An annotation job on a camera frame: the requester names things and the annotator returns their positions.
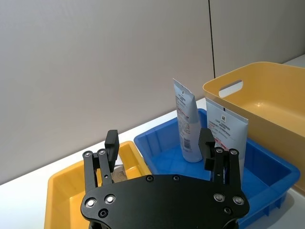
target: tube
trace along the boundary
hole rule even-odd
[[[201,125],[195,96],[181,83],[173,81],[182,155],[188,162],[198,162],[202,160],[198,146]]]

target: white squeeze tube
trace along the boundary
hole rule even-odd
[[[181,83],[173,81],[182,155],[188,162],[198,162],[202,160],[198,146],[201,125],[195,96]]]
[[[206,98],[208,128],[215,138],[215,147],[239,151],[240,179],[243,181],[248,119]]]

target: product label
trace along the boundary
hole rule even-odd
[[[215,146],[239,151],[241,177],[244,171],[248,119],[206,99],[208,128],[215,138]]]

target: plastic container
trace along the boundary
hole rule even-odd
[[[241,89],[223,96],[233,84]],[[205,97],[249,119],[248,137],[301,171],[296,183],[305,193],[305,68],[257,62],[203,86]]]
[[[199,109],[203,127],[207,127],[206,111]],[[177,118],[161,124],[134,139],[153,174],[181,174],[208,180],[210,173],[203,161],[184,160],[179,143]],[[250,203],[247,216],[239,220],[245,228],[275,207],[280,208],[287,190],[299,179],[300,171],[290,163],[248,139],[246,145],[242,189]]]
[[[151,174],[133,142],[120,144],[120,158],[128,179]],[[89,222],[81,215],[85,194],[84,165],[80,161],[50,177],[45,229],[87,229]]]

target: bolt hole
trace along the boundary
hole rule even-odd
[[[153,176],[148,175],[148,176],[146,177],[146,181],[152,182],[152,181],[153,181]]]
[[[100,218],[105,218],[106,216],[108,216],[108,210],[103,208],[102,210],[100,210],[99,212],[99,217]]]
[[[175,176],[173,176],[173,180],[174,180],[174,181],[179,181],[179,180],[180,180],[180,177],[179,177],[178,175],[175,175]]]
[[[232,214],[232,210],[229,207],[225,207],[224,208],[224,213],[228,214],[228,215],[231,215]]]

